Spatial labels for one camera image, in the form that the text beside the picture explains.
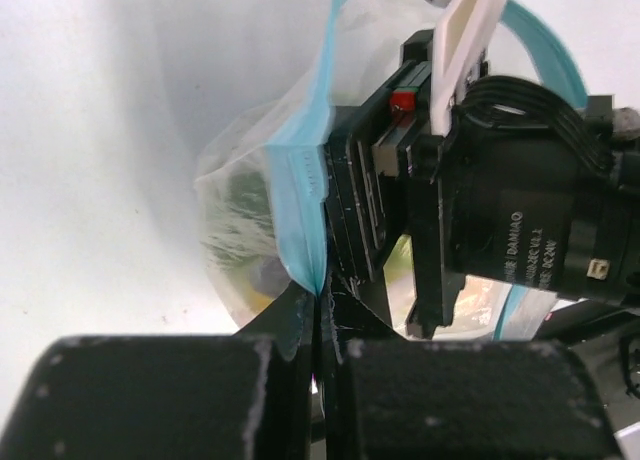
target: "red component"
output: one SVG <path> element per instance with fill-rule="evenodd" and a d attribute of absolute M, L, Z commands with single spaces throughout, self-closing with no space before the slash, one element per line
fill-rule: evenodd
<path fill-rule="evenodd" d="M 413 112 L 416 109 L 416 93 L 396 90 L 389 100 L 391 111 Z"/>

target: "white plastic part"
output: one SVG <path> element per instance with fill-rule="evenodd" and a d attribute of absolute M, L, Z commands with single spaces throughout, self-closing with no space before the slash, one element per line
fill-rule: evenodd
<path fill-rule="evenodd" d="M 451 99 L 489 45 L 507 0 L 451 0 L 433 37 L 431 133 L 451 129 Z"/>

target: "plastic bag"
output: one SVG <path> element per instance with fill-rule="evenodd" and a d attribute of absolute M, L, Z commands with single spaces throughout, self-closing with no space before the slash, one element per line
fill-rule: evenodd
<path fill-rule="evenodd" d="M 336 24 L 333 103 L 362 104 L 398 68 L 402 43 L 418 30 L 433 28 L 440 13 L 424 0 L 348 0 Z M 504 27 L 497 30 L 489 59 L 496 73 L 536 78 L 526 50 Z M 281 100 L 241 115 L 199 158 L 195 187 L 206 268 L 239 326 L 262 311 L 289 281 L 279 263 L 273 234 L 264 146 L 302 105 L 312 73 L 310 68 Z M 408 245 L 407 239 L 401 239 L 385 267 L 398 328 L 402 327 L 399 319 L 404 320 L 405 303 L 399 300 L 399 293 L 394 298 L 393 292 L 401 289 L 393 287 L 404 282 L 413 288 Z M 467 321 L 464 331 L 495 325 L 506 290 L 501 284 L 487 282 L 470 279 L 461 293 L 459 305 L 472 303 L 465 303 L 467 297 L 482 300 L 474 304 L 475 312 L 467 315 L 476 320 Z M 463 318 L 458 315 L 456 324 L 464 323 Z"/>

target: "black cylindrical motor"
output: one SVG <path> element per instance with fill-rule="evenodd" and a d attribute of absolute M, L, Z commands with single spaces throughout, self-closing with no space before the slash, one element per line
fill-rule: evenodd
<path fill-rule="evenodd" d="M 453 268 L 640 306 L 640 155 L 616 153 L 596 178 L 550 129 L 467 127 L 450 176 Z"/>

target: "black cable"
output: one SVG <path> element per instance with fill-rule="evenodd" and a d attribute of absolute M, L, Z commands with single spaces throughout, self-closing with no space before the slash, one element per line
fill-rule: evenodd
<path fill-rule="evenodd" d="M 483 77 L 471 84 L 458 111 L 484 129 L 548 128 L 600 178 L 607 178 L 613 167 L 609 146 L 589 131 L 580 114 L 554 92 L 533 82 Z"/>

